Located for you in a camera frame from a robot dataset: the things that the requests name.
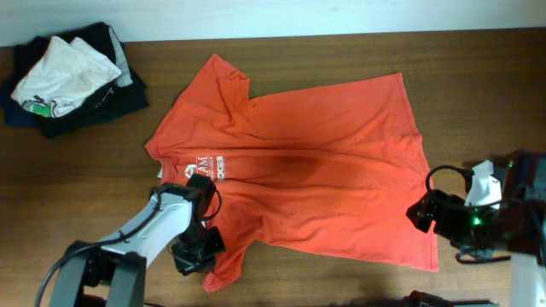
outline white wall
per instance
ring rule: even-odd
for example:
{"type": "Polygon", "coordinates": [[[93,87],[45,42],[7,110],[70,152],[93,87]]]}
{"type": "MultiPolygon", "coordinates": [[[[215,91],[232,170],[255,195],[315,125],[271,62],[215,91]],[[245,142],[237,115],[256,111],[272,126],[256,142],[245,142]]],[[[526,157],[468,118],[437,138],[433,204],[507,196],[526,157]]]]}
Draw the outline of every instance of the white wall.
{"type": "Polygon", "coordinates": [[[0,0],[0,45],[104,20],[122,41],[546,26],[546,0],[0,0]]]}

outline green tag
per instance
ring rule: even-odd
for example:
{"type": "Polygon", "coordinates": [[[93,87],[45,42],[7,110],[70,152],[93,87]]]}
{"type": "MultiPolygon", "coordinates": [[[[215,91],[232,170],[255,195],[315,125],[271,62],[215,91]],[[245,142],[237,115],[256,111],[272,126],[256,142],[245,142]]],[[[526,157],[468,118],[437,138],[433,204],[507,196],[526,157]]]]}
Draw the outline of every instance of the green tag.
{"type": "Polygon", "coordinates": [[[38,104],[35,104],[32,106],[32,113],[40,114],[44,117],[51,117],[51,106],[40,106],[38,104]]]}

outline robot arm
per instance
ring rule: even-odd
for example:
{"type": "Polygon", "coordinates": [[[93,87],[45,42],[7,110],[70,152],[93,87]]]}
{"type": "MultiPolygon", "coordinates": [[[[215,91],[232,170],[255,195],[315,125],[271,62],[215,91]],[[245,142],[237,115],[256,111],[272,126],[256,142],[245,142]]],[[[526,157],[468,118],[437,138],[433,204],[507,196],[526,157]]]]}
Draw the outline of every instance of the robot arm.
{"type": "Polygon", "coordinates": [[[66,252],[70,257],[61,259],[49,305],[142,307],[146,269],[172,239],[177,242],[171,253],[180,273],[212,269],[215,255],[225,249],[218,229],[208,229],[204,216],[217,192],[209,177],[199,175],[193,175],[186,186],[163,184],[118,231],[97,243],[74,242],[66,252]],[[85,295],[84,286],[104,283],[110,286],[106,301],[85,295]]]}
{"type": "MultiPolygon", "coordinates": [[[[497,178],[492,176],[489,161],[473,171],[441,168],[472,180],[468,198],[428,188],[407,217],[424,232],[434,221],[434,233],[460,250],[456,260],[462,264],[508,260],[510,257],[493,258],[493,252],[512,252],[512,305],[545,306],[546,155],[516,152],[505,176],[497,178]],[[462,260],[464,255],[476,261],[462,260]]],[[[427,180],[441,168],[431,171],[427,180]]]]}

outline t-shirt sleeve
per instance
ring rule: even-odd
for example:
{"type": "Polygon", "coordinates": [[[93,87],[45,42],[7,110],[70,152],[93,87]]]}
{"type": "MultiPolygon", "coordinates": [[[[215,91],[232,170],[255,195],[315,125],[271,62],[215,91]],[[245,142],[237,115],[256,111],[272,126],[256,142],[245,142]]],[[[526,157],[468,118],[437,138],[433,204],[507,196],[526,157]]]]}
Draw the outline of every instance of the t-shirt sleeve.
{"type": "Polygon", "coordinates": [[[197,73],[181,98],[218,112],[240,112],[248,101],[249,78],[218,55],[197,73]]]}

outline green led light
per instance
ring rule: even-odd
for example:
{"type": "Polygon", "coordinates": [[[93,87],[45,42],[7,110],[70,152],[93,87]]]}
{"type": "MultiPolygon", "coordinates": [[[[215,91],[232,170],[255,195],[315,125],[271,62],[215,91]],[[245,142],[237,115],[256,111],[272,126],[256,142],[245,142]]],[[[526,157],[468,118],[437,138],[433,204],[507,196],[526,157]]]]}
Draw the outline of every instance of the green led light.
{"type": "Polygon", "coordinates": [[[474,220],[472,220],[472,225],[474,226],[481,225],[481,220],[479,219],[479,217],[475,217],[474,220]]]}

